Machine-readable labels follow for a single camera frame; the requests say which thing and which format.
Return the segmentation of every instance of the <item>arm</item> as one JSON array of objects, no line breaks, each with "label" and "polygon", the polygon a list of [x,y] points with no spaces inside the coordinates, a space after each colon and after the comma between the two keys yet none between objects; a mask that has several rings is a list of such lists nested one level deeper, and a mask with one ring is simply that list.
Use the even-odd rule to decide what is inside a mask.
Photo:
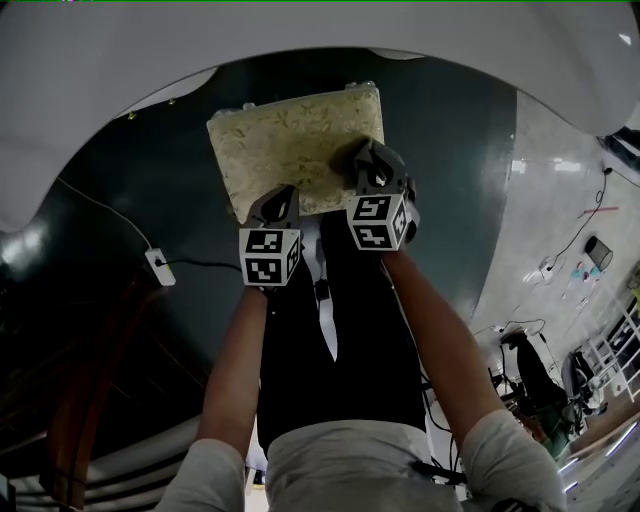
[{"label": "arm", "polygon": [[516,499],[538,510],[566,510],[558,467],[503,406],[466,325],[404,251],[385,254],[384,263],[460,448],[471,505],[492,510]]},{"label": "arm", "polygon": [[413,331],[422,365],[458,446],[473,426],[504,409],[475,339],[404,251],[386,253],[385,266]]},{"label": "arm", "polygon": [[215,362],[204,397],[197,439],[217,439],[247,456],[258,407],[267,298],[245,288]]}]

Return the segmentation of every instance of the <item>wall outlet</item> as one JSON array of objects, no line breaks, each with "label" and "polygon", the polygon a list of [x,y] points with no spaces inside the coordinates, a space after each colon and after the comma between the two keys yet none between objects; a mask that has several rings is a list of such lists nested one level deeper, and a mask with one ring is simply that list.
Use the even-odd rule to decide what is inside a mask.
[{"label": "wall outlet", "polygon": [[147,257],[153,273],[162,286],[173,286],[176,284],[176,278],[173,272],[171,272],[169,265],[163,265],[167,260],[160,249],[149,249],[144,255]]}]

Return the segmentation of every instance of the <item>leg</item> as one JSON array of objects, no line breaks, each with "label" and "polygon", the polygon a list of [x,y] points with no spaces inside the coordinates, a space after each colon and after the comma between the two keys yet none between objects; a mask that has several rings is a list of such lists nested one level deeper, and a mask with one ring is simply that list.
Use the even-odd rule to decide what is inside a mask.
[{"label": "leg", "polygon": [[418,355],[380,253],[358,251],[344,211],[325,214],[321,235],[338,337],[341,416],[425,430]]},{"label": "leg", "polygon": [[509,336],[505,341],[507,339],[518,349],[518,370],[533,406],[539,409],[562,400],[566,401],[567,394],[551,380],[527,336],[519,332]]},{"label": "leg", "polygon": [[640,156],[625,148],[615,137],[609,136],[602,139],[604,148],[623,164],[634,171],[640,171]]},{"label": "leg", "polygon": [[269,299],[260,370],[258,440],[334,419],[335,365],[320,329],[311,274],[301,259],[289,284]]}]

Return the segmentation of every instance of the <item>cable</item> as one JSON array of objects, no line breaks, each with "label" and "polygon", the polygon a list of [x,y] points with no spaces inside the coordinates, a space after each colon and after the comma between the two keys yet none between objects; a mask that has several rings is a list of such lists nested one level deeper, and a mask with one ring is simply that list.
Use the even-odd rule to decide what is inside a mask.
[{"label": "cable", "polygon": [[91,201],[93,204],[97,204],[98,206],[102,206],[103,208],[106,208],[107,210],[109,210],[112,213],[115,213],[118,217],[120,217],[122,220],[126,221],[127,223],[129,223],[129,225],[135,229],[138,234],[142,237],[142,239],[145,241],[145,243],[147,244],[147,246],[149,247],[149,249],[151,249],[151,242],[149,242],[149,239],[144,236],[144,233],[142,231],[140,231],[140,228],[138,228],[138,226],[136,226],[133,221],[131,219],[129,219],[128,217],[126,217],[125,215],[123,215],[122,213],[120,213],[118,210],[116,210],[115,208],[112,208],[111,206],[108,206],[104,203],[101,203],[100,201],[96,201],[95,199],[89,197],[87,194],[85,194],[84,192],[80,192],[77,188],[72,187],[71,185],[69,185],[65,180],[63,180],[60,176],[58,176],[58,181],[60,183],[62,183],[64,186],[66,186],[67,188],[73,190],[76,194],[81,195],[82,197],[84,197],[87,201]]},{"label": "cable", "polygon": [[613,172],[615,172],[618,176],[620,176],[622,179],[627,180],[629,183],[631,183],[634,187],[638,187],[640,188],[640,185],[638,185],[637,183],[634,183],[633,181],[631,181],[629,178],[627,178],[624,174],[616,171],[615,169],[611,169]]},{"label": "cable", "polygon": [[591,212],[591,215],[589,215],[589,218],[584,222],[582,227],[578,230],[578,232],[571,239],[571,241],[567,244],[567,246],[564,249],[562,249],[558,254],[556,254],[555,258],[553,259],[553,263],[550,266],[547,267],[548,270],[553,269],[553,267],[555,266],[556,262],[558,261],[558,258],[562,254],[567,252],[567,250],[569,249],[569,247],[571,247],[573,242],[576,241],[576,238],[578,238],[578,235],[582,232],[582,230],[586,227],[586,225],[589,224],[589,221],[593,218],[593,216],[596,213],[598,213],[598,210],[600,209],[600,206],[602,206],[602,200],[604,199],[604,193],[607,191],[607,174],[609,174],[613,170],[613,169],[611,169],[611,170],[609,170],[609,169],[611,169],[611,168],[608,167],[607,169],[603,169],[603,171],[602,171],[602,174],[604,176],[604,185],[602,186],[602,190],[598,190],[598,192],[596,193],[596,203],[598,204],[598,206],[596,206],[595,210],[593,210],[593,212]]},{"label": "cable", "polygon": [[504,380],[504,392],[509,393],[509,388],[507,385],[509,384],[509,378],[507,377],[507,367],[504,358],[504,348],[502,347],[502,343],[500,343],[500,352],[502,352],[502,378]]},{"label": "cable", "polygon": [[553,361],[553,364],[554,364],[556,370],[560,371],[560,367],[558,366],[558,362],[556,361],[556,358],[553,357],[553,354],[551,353],[551,349],[549,348],[549,345],[547,343],[547,338],[545,338],[544,335],[541,332],[539,332],[538,334],[540,334],[540,338],[544,342],[544,346],[547,347],[547,350],[549,352],[549,355],[551,356],[551,359]]},{"label": "cable", "polygon": [[453,434],[451,434],[451,440],[449,441],[449,469],[453,471]]},{"label": "cable", "polygon": [[[540,329],[538,329],[535,333],[532,333],[531,336],[536,336],[537,334],[540,333],[540,331],[542,329],[544,329],[544,326],[547,324],[547,321],[544,318],[535,318],[533,320],[523,320],[522,322],[518,321],[518,320],[509,320],[506,324],[504,324],[503,327],[501,327],[500,329],[496,330],[495,332],[504,332],[507,330],[507,327],[509,327],[511,324],[531,324],[533,322],[542,322],[542,326],[540,327]],[[495,329],[496,327],[498,327],[497,325],[490,325],[489,327],[485,327],[484,329],[480,329],[477,332],[473,333],[473,336],[477,336],[478,334],[484,332],[484,331],[488,331],[489,329]]]},{"label": "cable", "polygon": [[500,329],[499,332],[504,332],[507,327],[509,327],[511,324],[531,324],[533,322],[542,322],[542,326],[540,327],[540,329],[538,329],[536,332],[531,333],[530,336],[536,336],[538,334],[540,334],[540,331],[542,331],[542,329],[544,329],[544,326],[547,325],[547,321],[544,318],[536,318],[534,320],[524,320],[523,322],[519,322],[518,320],[509,320],[502,329]]},{"label": "cable", "polygon": [[156,267],[162,267],[163,265],[173,265],[174,263],[186,263],[187,265],[196,265],[198,267],[224,267],[224,268],[231,268],[233,270],[237,270],[238,272],[242,272],[242,269],[239,266],[233,265],[232,263],[218,263],[215,261],[214,262],[195,261],[195,260],[188,260],[188,259],[171,260],[171,261],[167,261],[166,263],[156,262]]},{"label": "cable", "polygon": [[429,399],[427,397],[427,392],[424,389],[422,390],[422,397],[424,398],[424,402],[427,405],[427,412],[429,413],[429,419],[431,420],[431,423],[433,423],[437,429],[451,434],[451,430],[449,430],[448,428],[444,428],[442,425],[439,425],[438,423],[436,423],[436,420],[433,419],[433,415],[431,414],[431,406],[429,405]]}]

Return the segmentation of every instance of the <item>person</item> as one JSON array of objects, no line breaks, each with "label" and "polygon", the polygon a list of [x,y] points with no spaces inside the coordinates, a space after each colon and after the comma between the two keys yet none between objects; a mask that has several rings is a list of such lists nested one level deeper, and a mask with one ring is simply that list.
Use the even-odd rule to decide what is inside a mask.
[{"label": "person", "polygon": [[629,169],[640,172],[640,155],[629,151],[620,141],[624,141],[640,151],[640,130],[632,130],[623,126],[613,135],[598,137],[598,142],[605,150],[617,157]]},{"label": "person", "polygon": [[553,382],[524,332],[513,332],[503,338],[502,343],[518,351],[518,371],[526,392],[513,414],[556,459],[569,444],[574,430],[573,404],[565,390]]},{"label": "person", "polygon": [[[272,511],[565,510],[558,467],[503,407],[473,336],[406,250],[358,251],[344,211],[320,232],[336,360],[304,260],[284,288],[246,288],[197,440],[156,510],[242,511],[256,412]],[[473,496],[462,504],[414,469],[431,457],[420,361],[460,447]]]}]

